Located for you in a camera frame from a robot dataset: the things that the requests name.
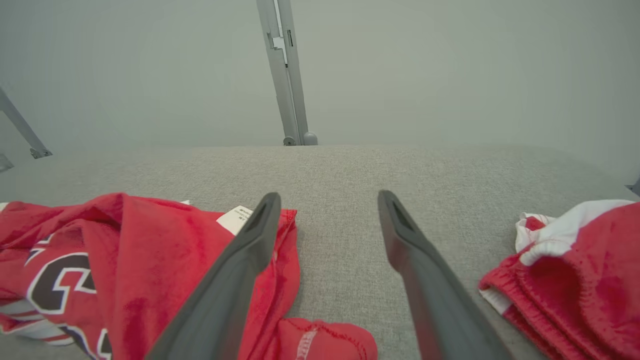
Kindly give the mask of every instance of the folded red garment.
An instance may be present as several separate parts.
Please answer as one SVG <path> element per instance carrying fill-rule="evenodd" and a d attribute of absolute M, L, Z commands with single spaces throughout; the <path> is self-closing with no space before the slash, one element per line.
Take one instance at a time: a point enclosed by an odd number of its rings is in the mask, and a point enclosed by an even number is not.
<path fill-rule="evenodd" d="M 640 203 L 523 214 L 481 295 L 551 359 L 640 359 Z"/>
<path fill-rule="evenodd" d="M 57 208 L 11 202 L 0 211 L 3 332 L 75 342 L 94 359 L 143 358 L 234 237 L 216 221 L 223 213 L 122 193 Z M 283 319 L 300 285 L 295 216 L 280 215 L 239 359 L 376 359 L 372 336 L 359 327 Z"/>

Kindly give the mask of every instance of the gray fabric surface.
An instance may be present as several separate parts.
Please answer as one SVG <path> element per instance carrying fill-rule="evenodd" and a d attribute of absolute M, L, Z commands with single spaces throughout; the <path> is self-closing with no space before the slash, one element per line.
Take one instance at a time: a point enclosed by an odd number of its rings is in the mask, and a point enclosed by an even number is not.
<path fill-rule="evenodd" d="M 403 283 L 387 263 L 377 192 L 396 193 L 517 359 L 536 347 L 479 296 L 486 272 L 514 253 L 522 211 L 558 216 L 595 199 L 637 200 L 571 156 L 531 147 L 232 147 L 52 156 L 0 174 L 0 200 L 57 206 L 109 192 L 190 199 L 209 211 L 253 207 L 279 192 L 298 210 L 300 292 L 289 316 L 369 330 L 380 359 L 418 359 Z M 0 336 L 14 358 L 82 358 Z"/>

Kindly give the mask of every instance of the metal frame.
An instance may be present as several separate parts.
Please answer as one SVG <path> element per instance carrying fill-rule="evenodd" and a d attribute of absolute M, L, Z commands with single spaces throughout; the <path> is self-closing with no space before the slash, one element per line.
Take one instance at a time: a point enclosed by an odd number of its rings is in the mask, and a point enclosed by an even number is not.
<path fill-rule="evenodd" d="M 307 126 L 291 2 L 257 0 L 257 5 L 282 118 L 284 145 L 317 145 L 316 135 L 310 133 Z"/>
<path fill-rule="evenodd" d="M 2 88 L 0 88 L 0 111 L 4 112 L 6 117 L 13 122 L 13 125 L 18 129 L 22 137 L 27 140 L 31 146 L 31 155 L 34 159 L 52 155 L 51 151 L 44 147 L 44 144 L 37 137 L 36 133 L 33 132 L 31 126 L 24 120 L 24 117 L 22 117 L 18 109 L 15 108 Z"/>

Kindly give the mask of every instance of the clothing tag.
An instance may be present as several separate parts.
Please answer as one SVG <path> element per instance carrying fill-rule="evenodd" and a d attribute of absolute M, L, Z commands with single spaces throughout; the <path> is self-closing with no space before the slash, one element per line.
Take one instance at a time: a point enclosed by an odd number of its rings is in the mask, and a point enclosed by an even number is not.
<path fill-rule="evenodd" d="M 244 223 L 251 217 L 251 214 L 253 214 L 253 210 L 249 210 L 244 206 L 237 206 L 216 221 L 233 235 L 238 235 Z"/>

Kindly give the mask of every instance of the red and white clothing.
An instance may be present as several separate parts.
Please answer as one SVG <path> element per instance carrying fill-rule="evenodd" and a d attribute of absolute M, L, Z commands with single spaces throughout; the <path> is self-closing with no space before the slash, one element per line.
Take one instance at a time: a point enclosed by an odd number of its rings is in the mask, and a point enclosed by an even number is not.
<path fill-rule="evenodd" d="M 142 359 L 234 237 L 216 222 L 223 213 L 122 193 L 0 211 L 3 332 L 75 342 L 94 359 Z M 283 319 L 300 284 L 295 216 L 280 215 L 239 359 L 376 359 L 361 328 Z"/>
<path fill-rule="evenodd" d="M 551 359 L 640 359 L 640 203 L 523 213 L 480 294 Z"/>

